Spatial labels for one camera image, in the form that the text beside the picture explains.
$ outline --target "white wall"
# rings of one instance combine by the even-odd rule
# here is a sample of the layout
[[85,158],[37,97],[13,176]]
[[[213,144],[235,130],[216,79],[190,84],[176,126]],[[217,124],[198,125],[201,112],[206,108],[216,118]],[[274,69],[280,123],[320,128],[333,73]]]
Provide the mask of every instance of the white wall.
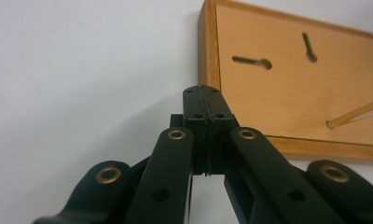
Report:
[[[248,2],[373,32],[373,0]],[[150,155],[198,83],[201,5],[0,1],[0,223],[55,215],[94,164]],[[222,181],[195,178],[190,223],[237,223]]]

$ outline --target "black mechanical arm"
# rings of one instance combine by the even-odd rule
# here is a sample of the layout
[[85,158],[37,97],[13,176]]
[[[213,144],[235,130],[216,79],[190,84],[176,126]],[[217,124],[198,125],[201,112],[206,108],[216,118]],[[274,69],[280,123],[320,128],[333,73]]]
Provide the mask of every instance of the black mechanical arm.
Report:
[[152,155],[95,165],[55,217],[35,224],[188,223],[193,175],[225,175],[240,223],[373,223],[373,186],[334,161],[292,166],[258,130],[240,127],[220,91],[183,92]]

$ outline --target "brass grommet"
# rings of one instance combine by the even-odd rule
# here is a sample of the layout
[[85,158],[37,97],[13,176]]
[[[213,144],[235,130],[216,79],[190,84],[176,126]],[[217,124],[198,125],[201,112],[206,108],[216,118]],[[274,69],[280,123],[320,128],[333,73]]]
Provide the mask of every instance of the brass grommet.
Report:
[[96,175],[97,182],[101,184],[111,184],[119,179],[121,172],[115,166],[107,166],[99,171]]
[[245,138],[245,139],[254,139],[256,138],[256,133],[250,131],[250,130],[241,130],[239,131],[239,136],[242,137],[242,138]]
[[320,171],[321,174],[323,174],[326,178],[339,183],[346,183],[350,180],[349,176],[346,173],[333,165],[323,165],[320,168]]
[[187,135],[183,131],[180,130],[172,130],[167,134],[172,140],[180,140],[185,138]]

